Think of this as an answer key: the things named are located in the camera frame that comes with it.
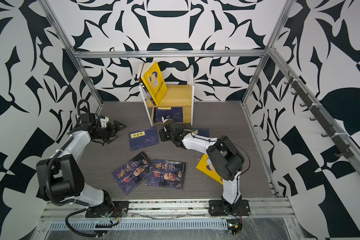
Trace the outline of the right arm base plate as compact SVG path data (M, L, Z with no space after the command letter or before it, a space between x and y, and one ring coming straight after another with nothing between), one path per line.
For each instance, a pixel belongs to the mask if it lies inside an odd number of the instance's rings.
M235 204L231 205L224 199L209 200L209 214L212 217L219 216L249 216L251 212L248 200L239 199Z

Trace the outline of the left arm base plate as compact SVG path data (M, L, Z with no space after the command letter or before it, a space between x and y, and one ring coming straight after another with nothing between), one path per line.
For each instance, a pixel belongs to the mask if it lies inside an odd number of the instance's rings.
M87 210L86 218L100 218L110 217L118 218L123 217L128 213L129 201L112 201L112 203L103 203L96 207L91 207Z

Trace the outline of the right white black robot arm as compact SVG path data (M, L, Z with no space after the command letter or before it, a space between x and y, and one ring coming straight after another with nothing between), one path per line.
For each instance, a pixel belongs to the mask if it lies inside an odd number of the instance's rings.
M237 149L238 146L227 136L207 138L196 135L171 118L164 119L163 124L164 128L160 130L163 142L171 141L178 148L194 150L209 157L215 171L223 180L223 210L230 214L238 211L242 201L240 175L246 160Z

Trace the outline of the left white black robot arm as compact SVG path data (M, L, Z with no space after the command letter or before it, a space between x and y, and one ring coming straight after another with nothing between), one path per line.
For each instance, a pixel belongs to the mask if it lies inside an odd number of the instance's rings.
M110 219L115 208L109 193L86 184L85 178L78 166L78 162L90 142L104 146L115 141L117 133L126 128L119 121L110 122L109 118L100 116L87 110L81 113L78 108L76 125L69 131L68 140L55 154L47 160L37 163L37 177L39 181L38 197L51 202L55 206L78 204L83 209L68 214L65 224L73 233L86 238L101 238L113 227L119 224L118 220L110 220L105 231L83 233L75 229L69 218L81 213L89 213L95 218Z

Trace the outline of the dark portrait book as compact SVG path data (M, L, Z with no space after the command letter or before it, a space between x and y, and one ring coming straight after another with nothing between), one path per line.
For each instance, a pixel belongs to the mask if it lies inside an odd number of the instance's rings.
M154 171L147 177L146 186L172 190L184 189L187 163L153 159Z
M131 160L112 172L123 194L127 196L143 182L155 169L155 165L145 152L140 152Z

